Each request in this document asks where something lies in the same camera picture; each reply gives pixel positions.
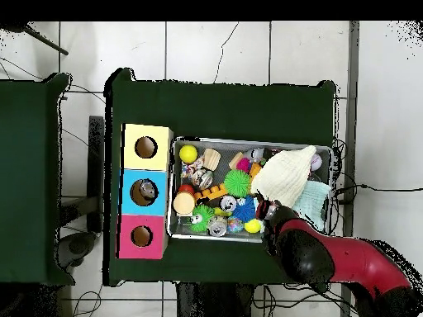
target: blue box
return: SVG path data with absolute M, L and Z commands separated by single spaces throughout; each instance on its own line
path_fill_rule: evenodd
M 153 204 L 138 206 L 131 198 L 131 187 L 138 180 L 149 179 L 154 182 L 159 194 Z M 166 172 L 149 170 L 123 170 L 122 206 L 121 213 L 129 215 L 160 215 L 165 216 L 167 198 Z

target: dark green tablecloth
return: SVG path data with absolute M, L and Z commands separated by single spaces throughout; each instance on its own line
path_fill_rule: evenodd
M 175 135 L 330 146 L 335 85 L 247 86 L 134 81 L 118 69 L 106 82 L 105 277 L 131 281 L 290 282 L 261 244 L 170 239 L 162 260 L 116 259 L 121 124 L 162 125 Z
M 0 81 L 0 282 L 71 284 L 57 267 L 58 101 L 67 74 Z

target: knitted white hat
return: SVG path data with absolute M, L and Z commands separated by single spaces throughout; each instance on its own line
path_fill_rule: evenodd
M 281 151 L 269 159 L 251 183 L 251 193 L 292 208 L 306 186 L 315 146 Z

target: green toy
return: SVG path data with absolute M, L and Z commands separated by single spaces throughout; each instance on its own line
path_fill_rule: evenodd
M 194 232 L 206 232 L 208 221 L 215 215 L 215 212 L 209 206 L 200 204 L 192 211 L 192 216 L 189 218 L 191 223 L 191 230 Z
M 225 188 L 231 196 L 243 198 L 248 194 L 250 176 L 242 170 L 230 170 L 225 177 Z

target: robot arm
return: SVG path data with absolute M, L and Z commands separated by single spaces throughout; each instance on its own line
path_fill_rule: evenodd
M 269 253 L 294 281 L 344 283 L 359 317 L 416 317 L 423 311 L 421 290 L 410 282 L 420 275 L 409 279 L 377 242 L 321 234 L 292 209 L 269 201 L 260 202 L 256 216 L 269 229 Z

